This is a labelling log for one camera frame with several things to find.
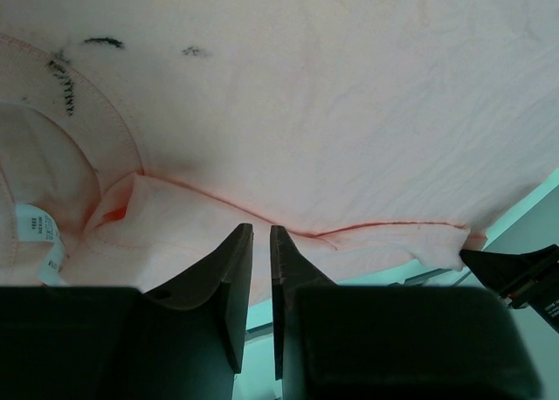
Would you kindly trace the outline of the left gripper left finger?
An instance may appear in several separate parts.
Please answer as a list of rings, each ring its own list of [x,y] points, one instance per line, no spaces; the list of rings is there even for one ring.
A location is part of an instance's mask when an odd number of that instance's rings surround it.
[[[155,303],[178,312],[208,307],[234,373],[242,368],[252,276],[253,227],[239,224],[210,254],[148,291]]]

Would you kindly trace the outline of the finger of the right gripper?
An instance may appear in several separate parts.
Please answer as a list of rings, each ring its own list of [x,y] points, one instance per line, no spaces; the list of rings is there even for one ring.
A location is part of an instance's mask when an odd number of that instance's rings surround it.
[[[498,295],[510,295],[555,264],[558,247],[523,254],[462,250],[459,256],[483,286]]]

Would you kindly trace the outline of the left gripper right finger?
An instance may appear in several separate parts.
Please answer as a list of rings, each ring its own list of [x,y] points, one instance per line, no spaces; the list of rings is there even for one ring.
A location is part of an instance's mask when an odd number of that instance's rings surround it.
[[[297,290],[306,286],[336,286],[336,284],[300,253],[284,226],[271,227],[270,265],[274,369],[275,379],[280,380],[283,376],[287,313],[293,308]]]

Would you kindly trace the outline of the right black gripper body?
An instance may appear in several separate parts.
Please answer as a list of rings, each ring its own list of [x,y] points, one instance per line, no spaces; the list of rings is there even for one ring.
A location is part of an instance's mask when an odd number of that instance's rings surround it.
[[[527,253],[520,269],[500,290],[508,308],[531,307],[553,330],[558,329],[558,254]]]

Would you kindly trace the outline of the salmon pink t shirt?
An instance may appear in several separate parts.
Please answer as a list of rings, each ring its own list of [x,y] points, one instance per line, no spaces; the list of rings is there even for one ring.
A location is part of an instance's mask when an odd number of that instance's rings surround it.
[[[75,286],[149,290],[254,227],[332,279],[459,269],[558,166],[558,0],[1,0],[1,281],[46,211]]]

